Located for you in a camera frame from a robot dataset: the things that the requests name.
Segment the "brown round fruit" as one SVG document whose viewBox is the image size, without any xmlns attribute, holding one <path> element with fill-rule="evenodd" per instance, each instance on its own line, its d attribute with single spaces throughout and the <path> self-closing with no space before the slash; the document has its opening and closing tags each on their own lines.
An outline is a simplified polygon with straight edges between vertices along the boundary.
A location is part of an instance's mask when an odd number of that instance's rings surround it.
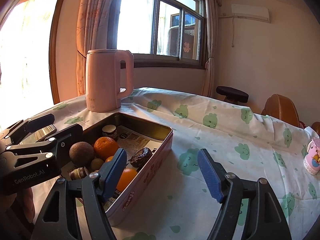
<svg viewBox="0 0 320 240">
<path fill-rule="evenodd" d="M 69 157 L 75 165 L 86 165 L 95 158 L 94 148 L 87 142 L 76 142 L 69 150 Z"/>
</svg>

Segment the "dark speckled fruit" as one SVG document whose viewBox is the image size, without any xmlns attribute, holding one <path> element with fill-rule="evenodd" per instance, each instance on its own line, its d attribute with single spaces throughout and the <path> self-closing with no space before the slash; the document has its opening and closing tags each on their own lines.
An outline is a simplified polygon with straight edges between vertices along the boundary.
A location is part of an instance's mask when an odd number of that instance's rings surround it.
<svg viewBox="0 0 320 240">
<path fill-rule="evenodd" d="M 88 175 L 88 170 L 85 167 L 79 167 L 69 172 L 69 176 L 71 180 L 83 179 L 87 175 Z"/>
</svg>

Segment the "small yellow-green fruit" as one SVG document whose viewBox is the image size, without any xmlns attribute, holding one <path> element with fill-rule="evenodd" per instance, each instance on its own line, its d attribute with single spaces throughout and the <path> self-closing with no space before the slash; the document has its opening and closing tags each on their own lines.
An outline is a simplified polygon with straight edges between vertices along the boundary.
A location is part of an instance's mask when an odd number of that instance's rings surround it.
<svg viewBox="0 0 320 240">
<path fill-rule="evenodd" d="M 91 161 L 91 164 L 90 164 L 90 169 L 91 171 L 97 171 L 99 170 L 102 165 L 104 164 L 104 160 L 103 159 L 100 159 L 100 158 L 95 158 Z"/>
</svg>

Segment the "far small orange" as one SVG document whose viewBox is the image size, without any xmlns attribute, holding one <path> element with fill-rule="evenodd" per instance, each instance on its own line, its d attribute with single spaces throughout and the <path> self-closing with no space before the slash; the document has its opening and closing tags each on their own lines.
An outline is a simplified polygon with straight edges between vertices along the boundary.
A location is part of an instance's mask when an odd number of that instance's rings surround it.
<svg viewBox="0 0 320 240">
<path fill-rule="evenodd" d="M 108 162 L 110 162 L 112 159 L 113 159 L 113 156 L 110 156 L 110 157 L 108 157 L 108 158 L 105 160 L 105 162 L 108 163 Z"/>
</svg>

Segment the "small dark jar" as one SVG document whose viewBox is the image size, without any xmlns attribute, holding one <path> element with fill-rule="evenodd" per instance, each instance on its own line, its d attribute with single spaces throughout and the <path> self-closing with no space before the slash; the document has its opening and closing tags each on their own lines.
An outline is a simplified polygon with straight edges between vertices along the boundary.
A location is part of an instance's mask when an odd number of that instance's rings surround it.
<svg viewBox="0 0 320 240">
<path fill-rule="evenodd" d="M 102 128 L 102 134 L 103 134 L 103 136 L 112 138 L 115 141 L 117 141 L 117 139 L 118 139 L 117 127 L 114 125 L 104 126 Z"/>
</svg>

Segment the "pink electric kettle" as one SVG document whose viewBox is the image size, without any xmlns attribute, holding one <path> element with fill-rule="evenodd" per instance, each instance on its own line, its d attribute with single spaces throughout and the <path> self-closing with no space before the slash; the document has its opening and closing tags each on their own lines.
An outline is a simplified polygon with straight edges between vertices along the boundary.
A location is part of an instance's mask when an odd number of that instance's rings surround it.
<svg viewBox="0 0 320 240">
<path fill-rule="evenodd" d="M 120 88 L 120 65 L 126 65 L 125 89 Z M 128 50 L 93 49 L 86 58 L 86 106 L 103 113 L 120 108 L 121 99 L 134 88 L 134 56 Z"/>
</svg>

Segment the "pink cartoon lidded cup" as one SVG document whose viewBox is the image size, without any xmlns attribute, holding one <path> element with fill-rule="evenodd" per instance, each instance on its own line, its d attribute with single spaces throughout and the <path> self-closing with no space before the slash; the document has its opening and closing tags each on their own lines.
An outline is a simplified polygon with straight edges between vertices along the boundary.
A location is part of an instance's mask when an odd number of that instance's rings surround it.
<svg viewBox="0 0 320 240">
<path fill-rule="evenodd" d="M 313 137 L 307 146 L 307 154 L 304 157 L 304 167 L 313 176 L 319 172 L 319 138 Z"/>
</svg>

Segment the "dark wrinkled passion fruit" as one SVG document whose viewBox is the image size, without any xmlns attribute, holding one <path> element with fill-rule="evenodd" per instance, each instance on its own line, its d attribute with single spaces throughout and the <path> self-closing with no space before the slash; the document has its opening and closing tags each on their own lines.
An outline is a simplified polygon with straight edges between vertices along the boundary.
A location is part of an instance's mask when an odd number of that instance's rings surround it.
<svg viewBox="0 0 320 240">
<path fill-rule="evenodd" d="M 152 151 L 148 147 L 144 147 L 133 155 L 129 162 L 134 168 L 143 167 L 152 157 Z"/>
</svg>

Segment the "white green-cloud tablecloth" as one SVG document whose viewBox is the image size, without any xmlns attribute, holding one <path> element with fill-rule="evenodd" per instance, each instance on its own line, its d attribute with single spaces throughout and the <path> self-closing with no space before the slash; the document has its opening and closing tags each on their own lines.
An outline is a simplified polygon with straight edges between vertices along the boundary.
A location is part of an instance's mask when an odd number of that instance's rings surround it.
<svg viewBox="0 0 320 240">
<path fill-rule="evenodd" d="M 184 160 L 208 150 L 239 178 L 266 178 L 293 239 L 303 239 L 319 217 L 319 176 L 307 172 L 304 155 L 316 133 L 199 95 L 138 88 L 120 111 L 173 130 L 172 150 L 150 185 L 116 227 L 117 239 L 206 239 L 219 211 L 198 168 Z"/>
</svg>

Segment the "pink rectangular tin box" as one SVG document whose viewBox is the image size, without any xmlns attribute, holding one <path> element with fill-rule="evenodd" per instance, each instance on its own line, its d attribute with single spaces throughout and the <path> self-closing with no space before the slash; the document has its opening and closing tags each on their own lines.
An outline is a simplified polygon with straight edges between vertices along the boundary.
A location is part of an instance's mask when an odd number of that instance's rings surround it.
<svg viewBox="0 0 320 240">
<path fill-rule="evenodd" d="M 173 130 L 168 126 L 125 113 L 113 113 L 76 136 L 81 143 L 94 147 L 103 137 L 114 140 L 114 145 L 126 152 L 126 166 L 112 197 L 104 205 L 112 226 L 118 225 L 149 185 L 171 150 Z M 70 154 L 76 142 L 64 143 L 57 156 L 62 176 L 68 180 L 82 179 L 90 172 L 99 172 L 104 163 L 112 160 L 114 149 L 103 147 L 100 151 Z"/>
</svg>

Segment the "brown leather sofa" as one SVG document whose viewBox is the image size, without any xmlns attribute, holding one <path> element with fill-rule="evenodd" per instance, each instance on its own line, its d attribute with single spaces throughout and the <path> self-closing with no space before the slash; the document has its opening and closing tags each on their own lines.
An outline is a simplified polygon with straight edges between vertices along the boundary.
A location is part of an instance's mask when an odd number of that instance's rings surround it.
<svg viewBox="0 0 320 240">
<path fill-rule="evenodd" d="M 320 136 L 320 122 L 314 122 L 311 128 Z"/>
</svg>

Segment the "black round stool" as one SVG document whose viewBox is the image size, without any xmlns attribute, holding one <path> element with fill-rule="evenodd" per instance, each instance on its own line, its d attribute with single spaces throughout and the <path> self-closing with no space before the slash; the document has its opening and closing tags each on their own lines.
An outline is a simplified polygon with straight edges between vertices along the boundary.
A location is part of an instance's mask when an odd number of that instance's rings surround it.
<svg viewBox="0 0 320 240">
<path fill-rule="evenodd" d="M 235 105 L 237 105 L 239 102 L 247 103 L 249 99 L 249 95 L 247 93 L 232 87 L 217 86 L 216 92 L 219 95 L 225 96 L 225 102 L 230 102 Z"/>
</svg>

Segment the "left pink curtain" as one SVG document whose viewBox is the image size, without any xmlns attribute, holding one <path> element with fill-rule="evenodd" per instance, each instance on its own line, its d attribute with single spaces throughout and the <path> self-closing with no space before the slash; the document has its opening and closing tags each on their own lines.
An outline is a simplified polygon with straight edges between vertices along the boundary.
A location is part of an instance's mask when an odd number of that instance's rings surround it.
<svg viewBox="0 0 320 240">
<path fill-rule="evenodd" d="M 86 92 L 86 55 L 89 50 L 107 48 L 108 20 L 113 0 L 80 0 L 76 25 L 77 94 Z"/>
</svg>

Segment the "pink curtain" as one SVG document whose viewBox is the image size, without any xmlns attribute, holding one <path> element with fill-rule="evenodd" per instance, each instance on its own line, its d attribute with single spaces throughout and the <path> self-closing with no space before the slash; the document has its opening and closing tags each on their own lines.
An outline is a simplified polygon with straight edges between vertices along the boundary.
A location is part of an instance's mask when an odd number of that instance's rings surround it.
<svg viewBox="0 0 320 240">
<path fill-rule="evenodd" d="M 214 95 L 215 51 L 218 38 L 219 9 L 221 0 L 205 0 L 207 21 L 208 60 L 205 64 L 204 82 L 201 94 L 212 98 Z"/>
<path fill-rule="evenodd" d="M 107 48 L 108 20 L 113 0 L 80 0 L 76 25 L 77 94 L 86 92 L 86 55 L 89 50 Z"/>
</svg>

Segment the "right pink curtain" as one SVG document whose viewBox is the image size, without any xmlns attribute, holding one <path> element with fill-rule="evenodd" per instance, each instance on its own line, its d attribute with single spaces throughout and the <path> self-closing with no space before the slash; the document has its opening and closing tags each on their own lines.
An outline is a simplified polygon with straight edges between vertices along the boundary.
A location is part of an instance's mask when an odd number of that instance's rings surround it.
<svg viewBox="0 0 320 240">
<path fill-rule="evenodd" d="M 201 94 L 212 98 L 214 95 L 215 51 L 218 38 L 219 9 L 221 0 L 205 0 L 207 21 L 208 60 L 205 64 L 204 82 Z"/>
</svg>

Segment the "window with dark frame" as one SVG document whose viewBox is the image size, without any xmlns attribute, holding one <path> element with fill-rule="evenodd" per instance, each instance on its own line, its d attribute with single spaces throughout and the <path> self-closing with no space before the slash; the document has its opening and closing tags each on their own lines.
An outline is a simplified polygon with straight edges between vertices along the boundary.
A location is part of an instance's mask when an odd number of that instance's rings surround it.
<svg viewBox="0 0 320 240">
<path fill-rule="evenodd" d="M 135 67 L 204 68 L 204 0 L 112 0 L 107 46 Z"/>
</svg>

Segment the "white wall air conditioner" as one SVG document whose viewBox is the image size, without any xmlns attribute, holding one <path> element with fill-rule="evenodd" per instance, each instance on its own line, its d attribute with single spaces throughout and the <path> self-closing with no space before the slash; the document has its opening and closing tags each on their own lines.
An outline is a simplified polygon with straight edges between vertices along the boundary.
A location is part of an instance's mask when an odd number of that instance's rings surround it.
<svg viewBox="0 0 320 240">
<path fill-rule="evenodd" d="M 270 23 L 269 11 L 265 7 L 257 7 L 253 5 L 232 4 L 232 15 L 237 18 L 245 18 Z"/>
</svg>

